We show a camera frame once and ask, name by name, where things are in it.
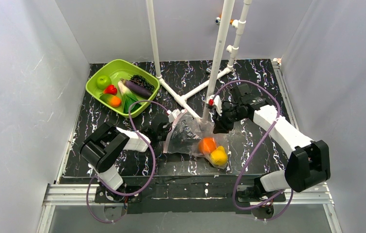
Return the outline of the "fake green apple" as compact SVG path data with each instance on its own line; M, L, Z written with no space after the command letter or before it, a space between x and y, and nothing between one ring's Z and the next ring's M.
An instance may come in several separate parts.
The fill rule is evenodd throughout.
M112 85L111 79L109 76L101 75L96 79L96 86L100 90L105 90L109 85Z

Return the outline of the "fake bok choy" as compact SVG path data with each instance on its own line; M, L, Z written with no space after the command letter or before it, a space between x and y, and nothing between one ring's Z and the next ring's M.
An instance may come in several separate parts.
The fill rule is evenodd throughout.
M130 89L128 89L124 84L122 84L121 80L118 82L118 90L121 93L122 101L123 101L123 112L125 114L128 114L129 107L138 101L135 94L132 93Z

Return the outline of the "white PVC pipe frame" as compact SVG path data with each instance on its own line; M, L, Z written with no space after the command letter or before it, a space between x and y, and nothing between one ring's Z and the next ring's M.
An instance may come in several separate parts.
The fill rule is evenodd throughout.
M151 44L152 44L152 51L154 56L154 64L155 64L155 77L159 81L160 85L165 88L165 90L174 98L174 100L183 107L188 113L190 113L194 118L199 118L202 120L208 119L208 109L207 106L204 105L203 115L199 116L189 105L187 104L187 100L192 97L193 95L197 94L204 88L207 88L206 97L210 97L214 94L214 89L216 82L222 76L229 74L233 71L234 60L236 59L238 50L239 50L239 43L241 40L241 36L244 32L244 27L246 25L246 18L249 12L250 5L252 4L252 0L244 0L243 1L243 8L241 11L240 19L239 20L232 20L232 12L234 9L235 2L233 0L225 0L223 3L222 15L220 17L220 24L219 30L217 35L217 42L215 46L215 51L212 59L212 66L211 66L211 73L209 80L205 81L204 83L200 84L189 93L185 95L177 94L163 79L161 74L160 68L160 61L159 61L159 49L158 49L158 40L157 40L157 32L156 32L156 24L155 24L155 13L154 13L154 3L152 0L147 0L146 8L148 14L148 22L149 22L149 29L150 29L150 36L151 36ZM226 68L222 71L219 71L223 56L223 50L225 49L225 43L227 34L229 31L229 27L232 26L236 29L236 36L234 40L234 44L228 46L228 52L230 53L230 58L227 63Z

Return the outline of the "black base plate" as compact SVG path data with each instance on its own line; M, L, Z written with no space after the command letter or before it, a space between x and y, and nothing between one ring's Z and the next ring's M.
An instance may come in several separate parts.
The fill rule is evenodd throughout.
M247 207L273 198L260 210L273 213L275 202L286 201L285 194L275 196L254 190L255 175L245 175L235 185L236 175L190 175L190 176L154 176L150 184L140 193L136 193L147 182L144 176L125 176L119 192L134 193L122 197L99 184L95 191L95 203L122 203L128 214L143 213L188 213L188 212L235 212L243 213L232 202L233 189L236 189L237 205Z

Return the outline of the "clear zip top bag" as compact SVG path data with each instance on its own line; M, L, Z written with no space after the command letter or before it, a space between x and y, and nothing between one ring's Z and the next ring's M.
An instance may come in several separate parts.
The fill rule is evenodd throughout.
M227 134L213 133L214 125L209 122L203 122L200 118L193 117L187 110L182 113L172 123L172 129L167 135L163 144L163 153L182 153L195 157L205 158L210 162L210 154L202 154L199 151L198 144L205 137L213 137L218 146L223 146L228 156L229 139Z

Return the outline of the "fake yellow pear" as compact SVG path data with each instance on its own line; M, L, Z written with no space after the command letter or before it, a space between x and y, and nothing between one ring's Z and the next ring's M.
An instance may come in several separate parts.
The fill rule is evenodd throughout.
M211 154L210 154L210 162L216 167L224 167L226 166L228 161L228 156L223 146L218 146Z

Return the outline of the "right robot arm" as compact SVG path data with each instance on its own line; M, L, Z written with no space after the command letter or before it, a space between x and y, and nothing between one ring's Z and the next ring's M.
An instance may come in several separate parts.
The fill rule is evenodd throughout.
M261 197L266 193L292 189L302 192L331 177L329 147L314 141L293 127L265 98L255 96L246 84L234 86L232 101L224 101L215 94L207 99L214 110L214 133L229 133L234 123L249 119L266 131L288 157L285 169L264 174L254 181L247 194Z

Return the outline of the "fake mango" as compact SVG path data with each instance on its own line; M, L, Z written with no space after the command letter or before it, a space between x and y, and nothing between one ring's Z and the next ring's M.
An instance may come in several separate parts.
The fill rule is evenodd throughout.
M122 105L122 100L112 94L102 94L99 99L112 108L117 108Z

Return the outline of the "fake red tomato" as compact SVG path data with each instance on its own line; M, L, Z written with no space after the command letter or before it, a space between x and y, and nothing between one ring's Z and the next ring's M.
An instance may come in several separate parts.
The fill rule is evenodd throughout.
M108 85L104 90L103 90L103 94L111 94L111 95L116 95L117 94L117 88L113 85L110 84Z

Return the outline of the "fake orange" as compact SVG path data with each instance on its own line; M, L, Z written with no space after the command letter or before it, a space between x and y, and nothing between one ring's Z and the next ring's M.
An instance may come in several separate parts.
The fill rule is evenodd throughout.
M202 154L211 154L217 148L217 143L213 137L205 137L200 140L198 148Z

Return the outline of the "fake purple eggplant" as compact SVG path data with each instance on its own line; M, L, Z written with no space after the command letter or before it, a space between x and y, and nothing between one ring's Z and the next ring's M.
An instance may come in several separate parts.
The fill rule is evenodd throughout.
M124 84L128 89L130 89L133 93L139 95L140 97L149 99L153 95L152 91L148 90L145 87L139 86L130 80L125 80L125 79L120 79L120 80L121 80L122 84Z

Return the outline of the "green plastic tray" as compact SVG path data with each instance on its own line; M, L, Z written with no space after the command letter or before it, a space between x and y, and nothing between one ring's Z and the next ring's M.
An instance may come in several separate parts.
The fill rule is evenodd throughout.
M157 78L122 59L98 70L86 83L86 91L123 117L136 117L157 96Z

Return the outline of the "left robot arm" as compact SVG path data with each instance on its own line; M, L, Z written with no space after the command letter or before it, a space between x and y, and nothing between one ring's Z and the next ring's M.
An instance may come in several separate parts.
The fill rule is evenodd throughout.
M97 172L99 180L110 190L117 190L123 179L115 162L125 150L146 152L157 143L165 141L171 123L160 123L157 127L146 127L133 132L105 122L87 137L80 148L81 156Z

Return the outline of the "fake dark grapes bunch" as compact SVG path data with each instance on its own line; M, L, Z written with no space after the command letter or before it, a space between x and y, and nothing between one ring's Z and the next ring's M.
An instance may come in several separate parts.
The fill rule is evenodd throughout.
M149 90L149 91L154 91L155 90L155 88L154 88L154 86L151 84L151 83L149 83L143 76L141 76L141 75L132 75L131 77L130 77L130 80L133 82L133 83L135 83L136 85L138 85L138 86L141 86L141 87L144 87L144 88L146 88L147 90Z

